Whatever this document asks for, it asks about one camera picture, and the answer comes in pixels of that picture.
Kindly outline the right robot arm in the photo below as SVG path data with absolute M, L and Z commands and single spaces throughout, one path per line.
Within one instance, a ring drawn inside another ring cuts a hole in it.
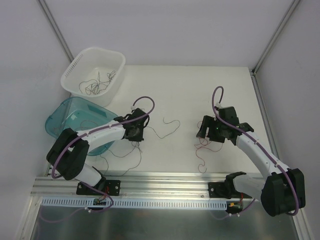
M 254 129 L 241 123 L 234 107 L 216 107 L 215 116 L 205 115 L 197 138 L 224 143 L 229 140 L 257 167 L 263 179 L 250 177 L 243 171 L 228 174 L 223 183 L 209 185 L 213 194 L 231 199 L 239 194 L 261 202 L 272 217 L 281 214 L 296 215 L 306 205 L 305 178 L 298 168 L 292 169 L 267 150 Z

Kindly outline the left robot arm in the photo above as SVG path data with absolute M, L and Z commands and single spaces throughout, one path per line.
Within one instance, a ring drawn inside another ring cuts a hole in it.
M 79 195 L 106 195 L 109 183 L 99 170 L 86 164 L 88 153 L 123 139 L 143 141 L 145 122 L 149 119 L 147 113 L 136 108 L 126 116 L 88 130 L 63 130 L 46 156 L 52 165 L 51 177 L 79 181 Z

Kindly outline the teal transparent plastic bin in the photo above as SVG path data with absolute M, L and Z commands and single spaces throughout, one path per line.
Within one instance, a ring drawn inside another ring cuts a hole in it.
M 89 130 L 107 124 L 117 115 L 81 97 L 69 97 L 47 118 L 46 132 L 58 138 L 63 130 Z

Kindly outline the white plastic basket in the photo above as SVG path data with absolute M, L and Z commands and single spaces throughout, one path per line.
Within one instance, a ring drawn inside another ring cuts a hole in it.
M 120 52 L 89 47 L 75 57 L 60 83 L 73 96 L 106 107 L 124 81 L 125 63 Z

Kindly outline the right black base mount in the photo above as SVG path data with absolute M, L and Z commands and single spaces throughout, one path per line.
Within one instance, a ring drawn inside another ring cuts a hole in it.
M 208 194 L 210 198 L 232 198 L 232 189 L 229 183 L 226 182 L 209 182 Z

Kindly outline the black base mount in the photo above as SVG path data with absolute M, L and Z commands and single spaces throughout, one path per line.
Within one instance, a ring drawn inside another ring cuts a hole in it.
M 226 182 L 209 182 L 208 194 L 210 198 L 232 198 L 232 189 L 229 183 Z
M 107 193 L 109 196 L 119 196 L 121 189 L 121 181 L 102 178 L 92 188 L 100 192 Z M 92 190 L 91 188 L 87 187 L 86 185 L 80 182 L 77 185 L 76 195 L 98 196 L 100 193 L 95 190 Z

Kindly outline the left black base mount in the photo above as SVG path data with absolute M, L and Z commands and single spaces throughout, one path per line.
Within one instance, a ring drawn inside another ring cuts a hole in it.
M 119 196 L 121 189 L 121 181 L 102 178 L 92 188 L 100 192 L 107 193 L 109 196 Z M 100 193 L 95 190 L 92 190 L 91 188 L 87 187 L 86 185 L 80 182 L 77 185 L 76 195 L 98 196 Z

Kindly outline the aluminium rail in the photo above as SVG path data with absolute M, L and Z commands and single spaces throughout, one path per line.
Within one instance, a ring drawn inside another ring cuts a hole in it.
M 227 173 L 180 173 L 129 171 L 107 176 L 120 181 L 119 198 L 200 200 L 209 198 L 208 183 L 223 182 Z M 78 181 L 37 177 L 30 195 L 35 197 L 76 197 Z

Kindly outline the right aluminium frame post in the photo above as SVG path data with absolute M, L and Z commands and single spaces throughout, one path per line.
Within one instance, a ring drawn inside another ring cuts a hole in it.
M 270 54 L 271 50 L 273 49 L 273 47 L 276 44 L 277 40 L 279 39 L 280 35 L 284 31 L 286 25 L 291 20 L 294 12 L 296 11 L 296 9 L 297 9 L 297 7 L 299 6 L 300 3 L 301 3 L 301 0 L 292 0 L 291 1 L 288 9 L 285 11 L 285 13 L 284 13 L 283 17 L 281 18 L 279 24 L 277 25 L 275 31 L 273 32 L 271 38 L 269 39 L 266 47 L 264 48 L 262 54 L 260 55 L 257 63 L 255 64 L 255 66 L 251 70 L 252 75 L 254 77 L 257 75 L 259 69 L 261 68 L 261 66 L 263 65 L 265 60 L 267 59 L 268 55 Z

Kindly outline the aluminium frame post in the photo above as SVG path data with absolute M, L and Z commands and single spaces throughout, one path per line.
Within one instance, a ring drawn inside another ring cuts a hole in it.
M 281 18 L 279 24 L 277 25 L 275 31 L 273 32 L 271 38 L 269 39 L 266 47 L 264 48 L 262 54 L 260 55 L 257 63 L 255 64 L 255 66 L 251 70 L 252 75 L 254 77 L 257 75 L 259 69 L 261 68 L 261 66 L 263 65 L 265 60 L 267 59 L 268 55 L 270 54 L 271 50 L 273 49 L 273 47 L 276 44 L 277 40 L 279 39 L 280 35 L 284 31 L 286 25 L 291 20 L 294 12 L 296 11 L 296 9 L 297 9 L 297 7 L 299 6 L 300 3 L 301 3 L 301 0 L 292 0 L 291 1 L 288 9 L 285 11 L 285 13 L 284 13 L 283 17 Z
M 45 0 L 37 0 L 37 3 L 39 7 L 41 8 L 45 18 L 47 19 L 55 37 L 57 38 L 60 47 L 62 48 L 65 56 L 67 57 L 68 61 L 71 63 L 74 60 L 74 56 L 67 44 L 67 41 L 65 40 L 55 18 L 54 15 L 52 14 L 49 5 Z

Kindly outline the left aluminium frame post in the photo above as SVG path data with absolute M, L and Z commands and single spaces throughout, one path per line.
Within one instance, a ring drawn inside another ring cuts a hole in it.
M 37 3 L 39 7 L 41 8 L 45 18 L 47 19 L 55 37 L 57 38 L 60 47 L 62 48 L 65 56 L 67 57 L 68 61 L 71 63 L 74 60 L 74 56 L 67 44 L 67 41 L 65 40 L 55 18 L 54 15 L 52 14 L 49 5 L 45 0 L 37 0 Z

